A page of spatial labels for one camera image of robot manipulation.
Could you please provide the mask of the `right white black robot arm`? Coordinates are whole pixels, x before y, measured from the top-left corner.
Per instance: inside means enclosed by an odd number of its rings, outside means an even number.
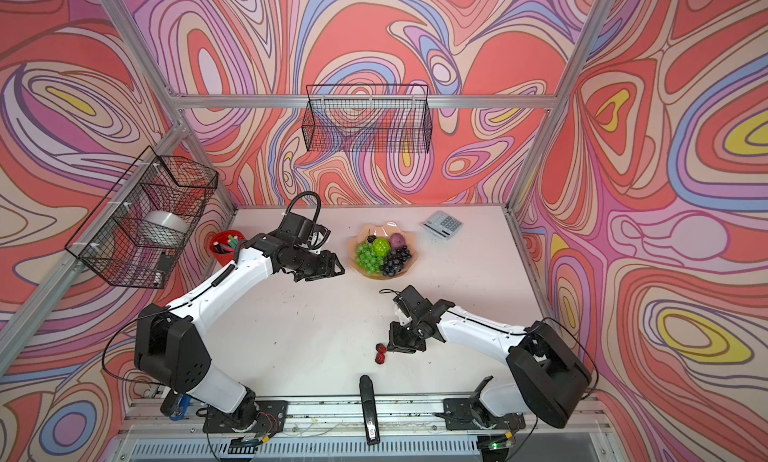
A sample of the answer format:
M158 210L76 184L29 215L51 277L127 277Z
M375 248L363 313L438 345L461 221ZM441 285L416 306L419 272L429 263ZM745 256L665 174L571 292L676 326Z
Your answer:
M440 299L435 303L414 287L393 292L398 320L390 324L386 350L415 354L429 340L471 349L503 364L510 379L484 377L470 396L445 400L442 417L451 430L490 430L531 413L563 429L587 395L592 375L560 335L544 321L512 326L472 314Z

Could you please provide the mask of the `dark purple grape bunch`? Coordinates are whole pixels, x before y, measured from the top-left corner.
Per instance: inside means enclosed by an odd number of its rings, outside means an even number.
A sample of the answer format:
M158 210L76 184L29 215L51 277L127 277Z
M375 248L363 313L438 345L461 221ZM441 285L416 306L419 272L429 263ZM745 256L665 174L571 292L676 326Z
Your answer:
M405 266L412 259L410 249L406 246L400 250L391 250L383 258L380 266L381 275L387 278L394 278L405 270Z

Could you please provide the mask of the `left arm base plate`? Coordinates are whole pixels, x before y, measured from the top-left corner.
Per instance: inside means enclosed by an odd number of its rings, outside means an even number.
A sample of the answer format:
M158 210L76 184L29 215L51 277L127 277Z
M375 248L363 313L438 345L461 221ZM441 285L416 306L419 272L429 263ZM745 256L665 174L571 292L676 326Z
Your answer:
M246 400L233 413L206 410L206 434L255 434L273 436L283 431L289 403L286 400Z

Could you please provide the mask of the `green grape bunch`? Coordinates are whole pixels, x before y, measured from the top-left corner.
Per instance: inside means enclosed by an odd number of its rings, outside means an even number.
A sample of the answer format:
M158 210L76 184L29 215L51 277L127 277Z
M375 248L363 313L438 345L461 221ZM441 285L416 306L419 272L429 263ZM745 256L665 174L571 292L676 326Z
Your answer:
M355 263L368 276L379 275L383 264L383 256L376 252L374 243L362 242L356 247Z

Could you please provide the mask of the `red cherries pair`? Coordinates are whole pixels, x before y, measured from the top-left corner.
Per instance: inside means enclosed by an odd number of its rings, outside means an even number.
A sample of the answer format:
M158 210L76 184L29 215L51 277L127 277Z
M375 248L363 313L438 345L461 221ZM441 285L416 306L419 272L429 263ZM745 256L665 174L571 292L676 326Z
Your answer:
M375 349L376 349L375 363L378 365L384 364L386 361L387 347L382 343L378 343L375 346Z

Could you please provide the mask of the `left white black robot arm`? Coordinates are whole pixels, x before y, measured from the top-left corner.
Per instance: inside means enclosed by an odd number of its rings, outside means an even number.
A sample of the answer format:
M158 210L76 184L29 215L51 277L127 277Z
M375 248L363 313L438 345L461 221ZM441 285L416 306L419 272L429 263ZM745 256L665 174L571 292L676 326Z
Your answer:
M168 308L143 309L137 320L134 365L168 387L208 405L234 432L252 429L259 406L252 389L219 369L204 336L257 284L283 273L313 282L345 273L336 254L325 250L331 231L287 212L277 229L239 241L233 259Z

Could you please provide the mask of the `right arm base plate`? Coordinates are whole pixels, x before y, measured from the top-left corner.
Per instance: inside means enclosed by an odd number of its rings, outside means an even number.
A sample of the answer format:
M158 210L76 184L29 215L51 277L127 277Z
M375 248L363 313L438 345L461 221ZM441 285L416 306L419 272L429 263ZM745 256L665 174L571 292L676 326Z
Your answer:
M478 400L469 397L446 398L442 404L443 410L436 416L445 421L449 431L504 430L516 433L527 427L521 414L495 416Z

